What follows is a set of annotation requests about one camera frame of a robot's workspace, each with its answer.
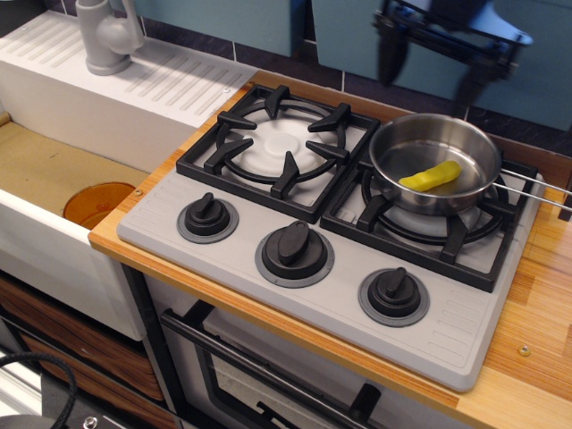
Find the yellow object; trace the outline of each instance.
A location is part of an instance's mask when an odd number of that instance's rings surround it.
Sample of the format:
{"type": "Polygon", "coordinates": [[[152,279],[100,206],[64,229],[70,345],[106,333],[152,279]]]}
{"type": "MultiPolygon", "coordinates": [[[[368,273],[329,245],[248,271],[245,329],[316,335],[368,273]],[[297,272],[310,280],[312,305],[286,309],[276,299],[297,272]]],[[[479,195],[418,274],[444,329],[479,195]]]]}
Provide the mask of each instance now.
{"type": "Polygon", "coordinates": [[[425,192],[443,183],[454,181],[461,174],[461,166],[455,161],[444,161],[424,172],[400,179],[400,185],[425,192]]]}

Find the stainless steel pan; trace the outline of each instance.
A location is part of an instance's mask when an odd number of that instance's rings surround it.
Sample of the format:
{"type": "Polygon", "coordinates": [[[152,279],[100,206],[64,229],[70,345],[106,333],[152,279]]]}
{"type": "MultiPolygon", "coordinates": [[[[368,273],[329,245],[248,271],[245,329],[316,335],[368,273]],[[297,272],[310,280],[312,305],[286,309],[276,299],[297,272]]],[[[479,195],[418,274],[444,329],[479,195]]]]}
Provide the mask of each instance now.
{"type": "MultiPolygon", "coordinates": [[[[442,114],[410,114],[386,123],[372,137],[369,154],[384,195],[396,206],[422,215],[454,215],[475,206],[491,186],[506,189],[494,183],[501,172],[517,176],[501,169],[501,152],[484,132],[442,114]],[[426,192],[399,184],[401,178],[447,160],[461,166],[456,180],[426,192]]],[[[570,210],[553,201],[526,195],[570,210]]]]}

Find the tile wall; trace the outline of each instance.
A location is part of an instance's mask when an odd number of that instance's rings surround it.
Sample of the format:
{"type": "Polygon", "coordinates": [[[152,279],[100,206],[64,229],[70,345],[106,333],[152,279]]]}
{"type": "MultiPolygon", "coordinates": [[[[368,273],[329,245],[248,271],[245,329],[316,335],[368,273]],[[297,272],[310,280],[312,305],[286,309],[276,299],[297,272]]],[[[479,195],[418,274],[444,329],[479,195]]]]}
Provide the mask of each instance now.
{"type": "MultiPolygon", "coordinates": [[[[50,10],[76,15],[75,0],[45,0],[45,2],[50,10]]],[[[317,61],[311,0],[307,0],[305,42],[292,57],[271,54],[149,19],[142,20],[142,24],[148,37],[219,55],[323,87],[396,105],[414,112],[445,114],[450,110],[450,100],[405,88],[386,88],[375,80],[320,65],[317,61]]],[[[470,109],[467,119],[486,132],[572,157],[572,130],[554,130],[475,107],[470,109]]]]}

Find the burner grate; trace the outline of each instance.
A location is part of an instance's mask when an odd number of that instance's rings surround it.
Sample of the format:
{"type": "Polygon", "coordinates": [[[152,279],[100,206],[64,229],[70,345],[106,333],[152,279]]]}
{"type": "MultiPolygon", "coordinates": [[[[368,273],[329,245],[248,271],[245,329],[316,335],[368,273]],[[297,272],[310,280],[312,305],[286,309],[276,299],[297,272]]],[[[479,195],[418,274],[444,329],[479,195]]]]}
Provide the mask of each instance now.
{"type": "MultiPolygon", "coordinates": [[[[515,228],[524,209],[526,197],[520,197],[516,204],[510,204],[508,195],[499,192],[499,198],[487,198],[480,205],[482,210],[492,216],[484,226],[468,231],[458,216],[452,216],[447,220],[447,237],[425,236],[407,231],[384,215],[392,207],[392,202],[382,195],[371,194],[370,181],[373,168],[369,156],[364,155],[322,215],[320,226],[370,248],[376,248],[477,289],[491,292],[501,272],[509,245],[514,238],[515,228]],[[343,216],[338,215],[342,205],[356,187],[362,186],[366,187],[360,190],[364,195],[366,209],[355,223],[344,220],[343,216]],[[458,262],[458,254],[466,244],[482,240],[498,231],[501,231],[502,238],[489,272],[479,271],[458,262]],[[418,246],[417,243],[428,244],[437,250],[428,250],[424,246],[418,246]]],[[[520,172],[531,178],[534,178],[537,173],[534,167],[510,161],[504,161],[503,168],[520,172]]],[[[532,185],[533,183],[528,181],[523,191],[530,192],[532,185]]]]}
{"type": "Polygon", "coordinates": [[[256,85],[229,112],[219,114],[217,124],[177,161],[176,168],[191,179],[315,223],[378,126],[376,119],[352,113],[349,105],[323,105],[293,96],[288,87],[256,85]],[[335,136],[333,143],[316,139],[304,142],[304,150],[322,160],[319,165],[301,171],[296,156],[286,149],[282,171],[276,175],[253,172],[237,162],[256,144],[240,133],[258,129],[259,123],[251,121],[250,115],[265,113],[265,121],[273,122],[289,120],[288,112],[307,116],[308,133],[318,136],[327,132],[335,136]],[[353,129],[361,130],[362,136],[348,142],[349,130],[353,129]],[[312,197],[308,202],[300,202],[297,195],[310,193],[309,189],[312,197]]]}

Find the stove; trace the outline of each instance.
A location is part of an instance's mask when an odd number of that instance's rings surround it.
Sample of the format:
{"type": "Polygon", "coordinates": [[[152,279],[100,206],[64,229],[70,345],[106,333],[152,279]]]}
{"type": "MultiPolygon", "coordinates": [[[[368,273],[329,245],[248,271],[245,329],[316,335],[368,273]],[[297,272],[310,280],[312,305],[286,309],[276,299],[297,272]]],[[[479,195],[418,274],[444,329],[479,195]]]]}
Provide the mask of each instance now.
{"type": "MultiPolygon", "coordinates": [[[[130,210],[118,235],[470,390],[538,202],[495,189],[452,218],[402,211],[372,178],[368,144],[379,126],[349,105],[255,86],[130,210]]],[[[531,166],[504,166],[540,178],[531,166]]]]}

